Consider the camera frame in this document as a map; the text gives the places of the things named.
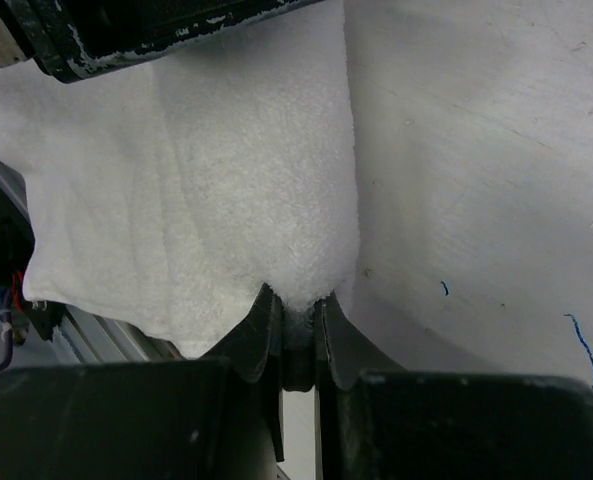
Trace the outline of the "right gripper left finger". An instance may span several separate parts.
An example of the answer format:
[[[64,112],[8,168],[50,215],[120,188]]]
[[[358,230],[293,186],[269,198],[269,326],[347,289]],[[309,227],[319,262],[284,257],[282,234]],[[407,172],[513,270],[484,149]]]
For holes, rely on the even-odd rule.
[[[283,308],[263,288],[195,360],[0,374],[0,479],[274,479]]]

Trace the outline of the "white towel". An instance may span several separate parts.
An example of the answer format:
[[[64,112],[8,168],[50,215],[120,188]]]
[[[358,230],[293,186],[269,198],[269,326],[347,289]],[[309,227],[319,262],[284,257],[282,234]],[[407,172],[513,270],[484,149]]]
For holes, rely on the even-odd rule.
[[[344,23],[343,3],[324,1],[70,85],[0,69],[0,157],[5,139],[97,139],[157,169],[187,357],[263,286],[294,312],[329,294],[349,311],[360,240]]]

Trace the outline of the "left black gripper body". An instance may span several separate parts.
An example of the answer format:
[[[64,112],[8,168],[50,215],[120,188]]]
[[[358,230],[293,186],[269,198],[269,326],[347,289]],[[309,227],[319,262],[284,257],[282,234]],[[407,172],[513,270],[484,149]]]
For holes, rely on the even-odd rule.
[[[33,61],[70,84],[305,7],[301,0],[0,1],[0,68]]]

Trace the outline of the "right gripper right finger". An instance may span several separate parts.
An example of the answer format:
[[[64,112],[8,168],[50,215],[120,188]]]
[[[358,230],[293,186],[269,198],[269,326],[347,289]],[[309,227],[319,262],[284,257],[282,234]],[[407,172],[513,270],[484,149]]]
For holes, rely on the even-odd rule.
[[[402,368],[313,314],[320,479],[593,479],[593,391],[572,378]]]

